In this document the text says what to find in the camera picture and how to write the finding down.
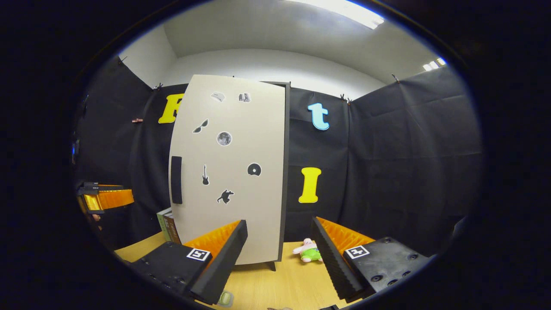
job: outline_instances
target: white wall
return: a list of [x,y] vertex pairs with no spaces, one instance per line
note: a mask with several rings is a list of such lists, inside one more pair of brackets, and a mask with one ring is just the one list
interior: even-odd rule
[[161,78],[176,62],[164,25],[146,33],[118,55],[121,59],[126,57],[124,64],[152,88],[162,83]]
[[221,50],[181,57],[170,66],[161,82],[163,85],[185,84],[194,74],[235,76],[254,81],[291,81],[295,88],[336,97],[344,93],[345,98],[351,100],[385,86],[377,79],[329,60],[263,49]]

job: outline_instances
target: plush toy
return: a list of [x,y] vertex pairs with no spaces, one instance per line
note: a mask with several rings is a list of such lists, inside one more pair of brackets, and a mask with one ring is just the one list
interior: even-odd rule
[[323,259],[321,259],[320,251],[317,249],[316,243],[314,243],[314,241],[310,238],[304,239],[304,245],[302,247],[298,247],[293,250],[293,254],[299,253],[300,259],[302,259],[305,263],[313,260],[323,261]]

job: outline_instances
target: table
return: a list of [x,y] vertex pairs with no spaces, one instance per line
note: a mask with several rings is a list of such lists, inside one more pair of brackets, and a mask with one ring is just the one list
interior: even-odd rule
[[[122,259],[134,262],[164,242],[160,232],[115,253]],[[224,289],[234,295],[232,307],[210,307],[219,310],[260,310],[268,307],[318,310],[334,304],[343,308],[354,303],[339,300],[322,262],[303,263],[298,255],[293,254],[293,249],[301,245],[302,242],[283,243],[282,261],[275,263],[275,272],[267,263],[234,266]]]

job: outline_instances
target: ceiling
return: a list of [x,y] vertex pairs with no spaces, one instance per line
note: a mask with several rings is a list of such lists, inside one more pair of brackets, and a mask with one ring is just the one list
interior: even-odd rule
[[272,49],[324,58],[384,83],[437,58],[401,28],[375,30],[337,13],[284,0],[214,0],[165,23],[177,57],[227,49]]

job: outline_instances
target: white board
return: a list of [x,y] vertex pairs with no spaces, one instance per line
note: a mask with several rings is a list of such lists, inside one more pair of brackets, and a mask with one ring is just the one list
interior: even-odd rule
[[[227,145],[222,132],[231,136]],[[231,77],[192,77],[170,145],[170,158],[182,157],[182,204],[172,203],[172,211],[183,243],[246,220],[249,236],[236,264],[279,258],[284,136],[285,88]]]

